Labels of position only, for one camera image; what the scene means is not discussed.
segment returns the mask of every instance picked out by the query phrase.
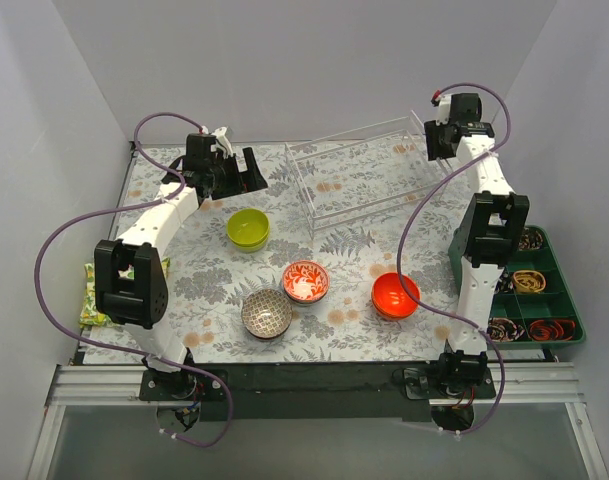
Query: red bowl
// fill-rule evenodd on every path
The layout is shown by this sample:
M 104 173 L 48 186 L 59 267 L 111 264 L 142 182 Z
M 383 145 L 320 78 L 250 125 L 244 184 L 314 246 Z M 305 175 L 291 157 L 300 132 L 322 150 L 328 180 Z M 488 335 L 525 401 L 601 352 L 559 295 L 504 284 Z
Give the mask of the red bowl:
M 411 293 L 420 300 L 420 289 L 413 280 L 404 275 L 404 283 Z M 380 275 L 371 292 L 373 305 L 382 314 L 398 319 L 406 318 L 417 310 L 417 303 L 402 288 L 397 272 Z
M 386 312 L 383 312 L 378 306 L 377 303 L 375 303 L 375 299 L 373 298 L 373 296 L 371 295 L 371 302 L 373 303 L 373 308 L 375 309 L 375 311 L 377 312 L 377 314 L 382 317 L 384 320 L 387 320 L 389 322 L 399 322 L 400 320 L 404 320 L 406 317 L 394 317 L 392 315 L 387 315 Z

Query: brown patterned bowl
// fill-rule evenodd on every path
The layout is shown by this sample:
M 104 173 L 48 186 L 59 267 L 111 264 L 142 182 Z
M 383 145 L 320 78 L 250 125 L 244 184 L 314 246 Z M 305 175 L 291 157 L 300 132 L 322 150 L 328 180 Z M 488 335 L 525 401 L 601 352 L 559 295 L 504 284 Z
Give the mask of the brown patterned bowl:
M 270 340 L 282 335 L 293 320 L 288 297 L 278 290 L 265 288 L 250 294 L 242 304 L 242 322 L 251 335 Z

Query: cable connector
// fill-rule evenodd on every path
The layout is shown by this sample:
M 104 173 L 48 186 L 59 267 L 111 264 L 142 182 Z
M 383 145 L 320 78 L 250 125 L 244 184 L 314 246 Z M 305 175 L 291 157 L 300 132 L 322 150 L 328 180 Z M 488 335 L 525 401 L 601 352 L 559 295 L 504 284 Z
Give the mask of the cable connector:
M 153 355 L 152 353 L 149 353 L 148 355 L 146 355 L 144 357 L 144 360 L 146 360 L 146 363 L 149 364 L 151 363 L 151 360 L 159 360 L 160 357 L 158 355 Z
M 175 213 L 177 213 L 177 218 L 180 221 L 180 228 L 184 228 L 184 222 L 182 221 L 182 214 L 180 213 L 180 207 L 177 206 L 177 203 L 180 201 L 179 198 L 179 193 L 177 194 L 177 196 L 171 198 L 170 200 L 168 198 L 166 198 L 166 196 L 160 194 L 156 200 L 161 201 L 163 204 L 167 204 L 167 205 L 171 205 L 174 209 L 175 209 Z
M 439 90 L 435 90 L 433 97 L 431 98 L 431 103 L 434 107 L 437 107 L 440 104 L 440 99 L 442 97 L 442 92 Z

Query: orange bowl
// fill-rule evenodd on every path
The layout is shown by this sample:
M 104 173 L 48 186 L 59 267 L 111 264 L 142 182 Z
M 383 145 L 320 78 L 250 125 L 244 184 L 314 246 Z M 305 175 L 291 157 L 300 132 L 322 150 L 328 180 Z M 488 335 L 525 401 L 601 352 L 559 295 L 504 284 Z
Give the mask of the orange bowl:
M 421 299 L 420 289 L 413 280 L 404 275 L 404 283 L 417 299 Z M 373 283 L 371 298 L 378 312 L 396 319 L 412 315 L 418 307 L 417 303 L 402 288 L 397 272 L 380 275 Z
M 399 322 L 400 320 L 404 320 L 406 317 L 393 317 L 391 315 L 387 315 L 386 312 L 383 312 L 375 303 L 375 299 L 371 296 L 371 302 L 373 303 L 373 308 L 377 312 L 377 314 L 382 317 L 384 320 L 389 322 Z
M 321 300 L 330 285 L 328 272 L 321 265 L 309 260 L 291 263 L 282 274 L 282 286 L 286 294 L 299 303 Z

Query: red patterned bowl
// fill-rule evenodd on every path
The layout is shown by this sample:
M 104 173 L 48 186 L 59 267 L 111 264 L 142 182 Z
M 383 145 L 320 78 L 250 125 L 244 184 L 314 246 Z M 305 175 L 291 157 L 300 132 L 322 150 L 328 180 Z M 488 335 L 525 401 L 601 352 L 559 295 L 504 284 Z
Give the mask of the red patterned bowl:
M 286 294 L 298 303 L 315 303 L 328 292 L 331 281 L 321 265 L 308 260 L 291 263 L 282 274 Z

